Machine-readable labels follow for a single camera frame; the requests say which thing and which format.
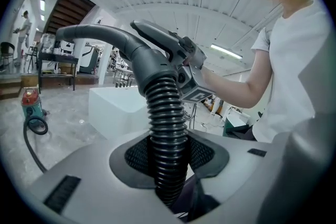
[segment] fluorescent light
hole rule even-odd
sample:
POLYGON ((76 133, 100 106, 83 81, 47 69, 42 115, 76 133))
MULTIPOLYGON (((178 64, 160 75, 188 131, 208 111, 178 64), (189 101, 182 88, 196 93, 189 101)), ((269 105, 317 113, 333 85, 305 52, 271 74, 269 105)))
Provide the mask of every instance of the fluorescent light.
POLYGON ((40 9, 44 12, 45 10, 45 1, 44 0, 40 0, 40 9))
POLYGON ((236 53, 234 53, 234 52, 232 52, 232 51, 230 51, 230 50, 227 50, 227 49, 223 49, 223 48, 221 48, 221 47, 219 47, 219 46, 217 46, 217 45, 212 44, 211 47, 212 47, 213 49, 220 50, 220 51, 222 51, 222 52, 224 52, 224 53, 226 53, 226 54, 229 54, 229 55, 231 55, 232 57, 235 57, 235 58, 237 58, 237 59, 241 59, 241 58, 242 58, 242 56, 240 56, 239 54, 236 54, 236 53))

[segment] gray floor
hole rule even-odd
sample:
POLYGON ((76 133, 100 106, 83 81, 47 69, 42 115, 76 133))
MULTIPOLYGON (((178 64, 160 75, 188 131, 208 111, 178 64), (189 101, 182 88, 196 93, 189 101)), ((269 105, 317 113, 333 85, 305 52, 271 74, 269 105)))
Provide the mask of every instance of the gray floor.
MULTIPOLYGON (((92 87, 98 86, 78 85, 75 91, 69 86, 43 89, 40 96, 43 109, 50 112, 47 120, 49 132, 44 136, 37 136, 28 131, 28 137, 46 168, 51 168, 80 147, 105 139, 88 122, 88 96, 92 87)), ((188 113, 191 113, 192 106, 185 105, 188 113)), ((41 175, 41 171, 24 142, 23 121, 20 98, 0 101, 2 160, 12 171, 15 182, 27 187, 41 175)), ((223 125, 219 116, 212 116, 202 104, 197 105, 194 129, 222 135, 223 125)))

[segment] staircase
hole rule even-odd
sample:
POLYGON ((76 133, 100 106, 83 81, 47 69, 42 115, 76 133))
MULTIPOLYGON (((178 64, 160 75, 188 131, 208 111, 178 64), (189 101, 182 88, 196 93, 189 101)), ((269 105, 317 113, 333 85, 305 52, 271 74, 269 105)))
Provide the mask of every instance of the staircase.
POLYGON ((21 78, 0 80, 0 100, 19 97, 21 88, 21 78))
POLYGON ((60 27, 80 24, 94 6, 89 0, 58 0, 46 22, 44 33, 55 34, 60 27))

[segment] black corrugated hose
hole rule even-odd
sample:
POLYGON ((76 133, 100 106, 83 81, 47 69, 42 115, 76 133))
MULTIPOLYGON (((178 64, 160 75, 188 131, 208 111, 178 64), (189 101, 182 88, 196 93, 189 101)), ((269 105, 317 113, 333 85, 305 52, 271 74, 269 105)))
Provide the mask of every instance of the black corrugated hose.
POLYGON ((39 160, 39 158, 37 157, 36 153, 34 152, 33 148, 31 147, 30 143, 29 143, 29 140, 28 140, 28 136, 27 136, 27 129, 28 127, 34 132, 36 133, 37 135, 44 135, 48 132, 48 124, 47 122, 42 119, 41 117, 39 116, 30 116, 28 115, 26 120, 25 120, 25 123, 23 124, 23 137, 25 139, 25 142, 26 142, 26 145, 27 145, 27 148, 31 154, 31 156, 33 157, 36 165, 38 166, 38 168, 42 171, 42 173, 45 173, 47 170, 47 168, 41 163, 41 161, 39 160), (43 123, 43 125, 45 126, 45 129, 43 131, 38 131, 36 130, 33 125, 31 124, 31 121, 40 121, 41 123, 43 123))
POLYGON ((152 143, 153 176, 156 194, 172 206, 184 186, 187 173, 187 126, 176 82, 171 77, 161 77, 145 90, 152 143))

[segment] black chair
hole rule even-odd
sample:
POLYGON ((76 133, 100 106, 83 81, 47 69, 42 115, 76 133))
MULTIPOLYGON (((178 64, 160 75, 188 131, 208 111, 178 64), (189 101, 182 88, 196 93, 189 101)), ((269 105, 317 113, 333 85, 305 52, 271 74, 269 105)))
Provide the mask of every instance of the black chair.
POLYGON ((33 64, 33 56, 35 56, 36 59, 36 69, 37 69, 37 52, 38 52, 38 48, 37 47, 33 47, 30 46, 28 53, 26 54, 26 57, 30 56, 30 60, 29 60, 29 65, 28 65, 28 69, 27 72, 29 73, 29 67, 30 64, 33 66, 34 68, 34 64, 33 64))
POLYGON ((12 58, 12 69, 14 70, 14 51, 15 46, 9 42, 1 42, 0 44, 1 50, 1 59, 0 61, 4 61, 4 66, 9 66, 9 59, 12 58))

